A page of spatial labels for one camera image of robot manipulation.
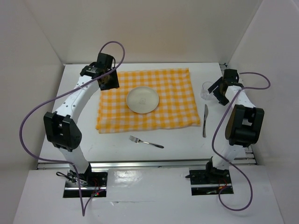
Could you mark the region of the clear plastic cup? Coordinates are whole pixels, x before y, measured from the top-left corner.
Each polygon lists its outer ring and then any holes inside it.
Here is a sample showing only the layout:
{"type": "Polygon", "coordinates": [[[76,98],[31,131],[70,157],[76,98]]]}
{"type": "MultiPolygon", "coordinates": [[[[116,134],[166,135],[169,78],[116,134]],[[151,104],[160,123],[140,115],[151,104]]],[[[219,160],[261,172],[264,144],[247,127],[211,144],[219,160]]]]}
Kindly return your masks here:
{"type": "Polygon", "coordinates": [[[201,88],[200,96],[203,100],[213,100],[213,94],[209,93],[208,89],[212,85],[212,82],[204,82],[201,88]]]}

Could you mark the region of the cream round plate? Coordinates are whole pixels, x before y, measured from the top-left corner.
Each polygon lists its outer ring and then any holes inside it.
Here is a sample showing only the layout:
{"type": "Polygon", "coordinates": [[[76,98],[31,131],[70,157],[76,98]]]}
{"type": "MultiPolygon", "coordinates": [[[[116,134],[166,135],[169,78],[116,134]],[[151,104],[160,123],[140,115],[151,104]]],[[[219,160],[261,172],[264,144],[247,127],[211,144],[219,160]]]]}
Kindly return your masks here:
{"type": "Polygon", "coordinates": [[[158,93],[147,86],[133,88],[126,97],[128,108],[138,114],[146,114],[154,111],[159,104],[158,93]]]}

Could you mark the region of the yellow white checkered cloth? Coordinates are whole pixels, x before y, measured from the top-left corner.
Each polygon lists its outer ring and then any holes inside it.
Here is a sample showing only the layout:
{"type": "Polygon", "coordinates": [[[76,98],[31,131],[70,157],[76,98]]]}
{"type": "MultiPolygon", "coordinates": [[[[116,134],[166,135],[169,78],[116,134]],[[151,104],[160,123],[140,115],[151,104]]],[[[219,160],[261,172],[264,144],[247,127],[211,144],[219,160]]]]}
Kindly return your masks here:
{"type": "Polygon", "coordinates": [[[99,133],[150,131],[199,126],[200,118],[188,68],[118,72],[120,87],[100,94],[96,129],[99,133]],[[157,108],[138,114],[126,104],[134,88],[147,86],[159,96],[157,108]]]}

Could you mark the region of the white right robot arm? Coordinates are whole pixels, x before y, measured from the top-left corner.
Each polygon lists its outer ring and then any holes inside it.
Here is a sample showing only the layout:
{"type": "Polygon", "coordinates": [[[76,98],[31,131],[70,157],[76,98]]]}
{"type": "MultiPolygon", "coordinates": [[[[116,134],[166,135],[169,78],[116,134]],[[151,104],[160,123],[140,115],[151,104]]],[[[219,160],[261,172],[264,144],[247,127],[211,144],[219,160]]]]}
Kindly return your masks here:
{"type": "Polygon", "coordinates": [[[213,85],[208,88],[219,103],[228,105],[231,112],[224,137],[227,140],[223,150],[216,153],[206,164],[204,178],[209,183],[228,175],[229,163],[243,148],[255,144],[261,132],[264,110],[257,108],[247,97],[244,86],[239,82],[237,70],[225,69],[213,85]]]}

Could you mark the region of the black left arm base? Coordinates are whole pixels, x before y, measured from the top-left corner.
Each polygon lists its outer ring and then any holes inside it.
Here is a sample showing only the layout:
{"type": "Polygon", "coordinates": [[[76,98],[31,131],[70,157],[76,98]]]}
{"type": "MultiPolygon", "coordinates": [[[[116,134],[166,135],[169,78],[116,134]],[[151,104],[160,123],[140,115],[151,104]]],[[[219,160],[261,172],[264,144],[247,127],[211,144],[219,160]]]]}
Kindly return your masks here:
{"type": "MultiPolygon", "coordinates": [[[[66,179],[63,198],[79,198],[77,177],[70,171],[67,174],[56,172],[56,175],[66,179]]],[[[107,176],[108,172],[92,172],[87,181],[80,180],[82,197],[106,197],[107,176]]]]}

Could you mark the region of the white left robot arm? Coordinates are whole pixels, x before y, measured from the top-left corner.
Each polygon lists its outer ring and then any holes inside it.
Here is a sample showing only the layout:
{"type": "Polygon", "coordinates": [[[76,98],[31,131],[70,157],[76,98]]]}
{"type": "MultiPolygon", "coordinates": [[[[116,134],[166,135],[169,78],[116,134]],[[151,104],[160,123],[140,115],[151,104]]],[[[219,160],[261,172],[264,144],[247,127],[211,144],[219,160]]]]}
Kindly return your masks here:
{"type": "Polygon", "coordinates": [[[70,179],[81,186],[92,182],[92,169],[80,148],[82,133],[77,126],[78,118],[97,90],[118,87],[115,58],[99,53],[97,61],[82,69],[75,91],[54,112],[43,117],[47,140],[71,162],[70,179]]]}

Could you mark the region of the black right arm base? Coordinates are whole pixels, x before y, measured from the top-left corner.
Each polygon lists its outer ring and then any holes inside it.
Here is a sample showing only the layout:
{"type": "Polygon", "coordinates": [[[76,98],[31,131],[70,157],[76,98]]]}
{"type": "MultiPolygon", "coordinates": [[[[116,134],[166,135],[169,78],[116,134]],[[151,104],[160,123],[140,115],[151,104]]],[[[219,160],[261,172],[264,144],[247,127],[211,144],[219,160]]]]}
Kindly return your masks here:
{"type": "Polygon", "coordinates": [[[190,180],[192,196],[233,194],[233,186],[228,169],[220,170],[208,162],[205,169],[191,169],[185,177],[190,180]]]}

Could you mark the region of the silver table knife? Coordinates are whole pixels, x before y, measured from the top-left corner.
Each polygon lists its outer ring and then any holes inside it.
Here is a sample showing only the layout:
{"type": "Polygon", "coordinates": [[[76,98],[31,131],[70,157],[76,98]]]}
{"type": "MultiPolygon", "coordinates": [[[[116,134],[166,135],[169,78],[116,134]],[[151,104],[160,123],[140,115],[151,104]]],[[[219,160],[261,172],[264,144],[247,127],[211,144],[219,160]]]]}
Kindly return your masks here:
{"type": "Polygon", "coordinates": [[[202,128],[202,137],[205,138],[206,137],[206,120],[208,117],[208,106],[207,104],[205,104],[205,108],[204,108],[204,121],[203,121],[203,128],[202,128]]]}

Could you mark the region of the silver fork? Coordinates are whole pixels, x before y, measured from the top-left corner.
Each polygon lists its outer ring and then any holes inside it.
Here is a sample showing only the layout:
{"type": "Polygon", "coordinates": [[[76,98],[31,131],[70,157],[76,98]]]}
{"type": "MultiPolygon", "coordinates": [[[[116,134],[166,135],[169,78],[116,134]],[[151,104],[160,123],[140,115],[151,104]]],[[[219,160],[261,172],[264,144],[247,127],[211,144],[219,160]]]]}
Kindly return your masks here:
{"type": "Polygon", "coordinates": [[[154,147],[157,147],[157,148],[161,148],[161,149],[164,148],[164,146],[162,146],[162,145],[159,145],[159,144],[156,144],[156,143],[151,143],[151,142],[146,142],[146,141],[143,141],[143,140],[141,140],[137,137],[134,137],[132,135],[129,136],[129,140],[131,140],[134,143],[144,143],[144,144],[151,145],[151,146],[154,146],[154,147]]]}

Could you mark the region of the white front cover board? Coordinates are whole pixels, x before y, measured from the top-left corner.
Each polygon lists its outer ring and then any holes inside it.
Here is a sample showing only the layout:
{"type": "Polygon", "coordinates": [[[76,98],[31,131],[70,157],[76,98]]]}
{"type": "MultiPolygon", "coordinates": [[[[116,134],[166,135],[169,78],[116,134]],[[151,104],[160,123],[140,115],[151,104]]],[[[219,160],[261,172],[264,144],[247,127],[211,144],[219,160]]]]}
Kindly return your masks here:
{"type": "Polygon", "coordinates": [[[16,224],[281,224],[283,218],[262,166],[231,169],[233,194],[194,196],[188,168],[111,169],[107,195],[82,213],[63,198],[64,178],[53,170],[29,172],[16,224]]]}

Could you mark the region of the aluminium right side rail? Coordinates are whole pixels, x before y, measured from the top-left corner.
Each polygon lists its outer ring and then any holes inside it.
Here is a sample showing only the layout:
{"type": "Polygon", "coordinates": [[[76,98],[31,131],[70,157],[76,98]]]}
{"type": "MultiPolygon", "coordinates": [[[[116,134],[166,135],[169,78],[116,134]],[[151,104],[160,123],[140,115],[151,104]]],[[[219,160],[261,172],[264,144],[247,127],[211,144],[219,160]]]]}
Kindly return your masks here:
{"type": "Polygon", "coordinates": [[[254,130],[255,106],[250,102],[245,91],[239,86],[229,86],[221,89],[221,93],[229,100],[230,116],[225,129],[228,145],[221,152],[231,162],[244,147],[248,147],[256,140],[254,130]]]}

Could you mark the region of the aluminium rail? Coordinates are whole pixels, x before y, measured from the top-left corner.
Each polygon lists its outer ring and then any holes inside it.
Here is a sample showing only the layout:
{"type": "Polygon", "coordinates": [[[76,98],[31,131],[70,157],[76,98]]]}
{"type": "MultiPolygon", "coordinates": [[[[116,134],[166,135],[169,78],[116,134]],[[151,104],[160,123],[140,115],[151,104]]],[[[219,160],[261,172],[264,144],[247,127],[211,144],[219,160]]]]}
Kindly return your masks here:
{"type": "MultiPolygon", "coordinates": [[[[93,169],[109,168],[163,168],[163,167],[205,167],[208,160],[168,160],[168,161],[116,161],[116,162],[90,162],[93,169]]],[[[235,165],[256,165],[254,158],[237,158],[235,165]]],[[[67,169],[68,164],[38,163],[37,170],[67,169]]]]}
{"type": "Polygon", "coordinates": [[[228,145],[221,152],[231,162],[244,147],[248,147],[256,140],[254,130],[255,106],[250,102],[245,91],[239,86],[229,86],[221,89],[221,93],[229,100],[230,116],[225,129],[228,145]]]}

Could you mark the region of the aluminium front rail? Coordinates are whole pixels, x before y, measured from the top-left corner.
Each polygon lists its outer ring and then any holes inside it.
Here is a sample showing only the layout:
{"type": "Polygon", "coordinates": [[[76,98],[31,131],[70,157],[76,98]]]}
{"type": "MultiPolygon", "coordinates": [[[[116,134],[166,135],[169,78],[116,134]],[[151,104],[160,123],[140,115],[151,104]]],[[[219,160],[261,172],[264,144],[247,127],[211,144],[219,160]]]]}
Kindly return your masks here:
{"type": "MultiPolygon", "coordinates": [[[[168,160],[168,161],[116,161],[116,162],[90,162],[93,169],[109,168],[163,168],[163,167],[205,167],[208,160],[168,160]]],[[[256,165],[254,158],[237,158],[235,165],[256,165]]],[[[38,163],[37,170],[67,169],[68,164],[38,163]]]]}

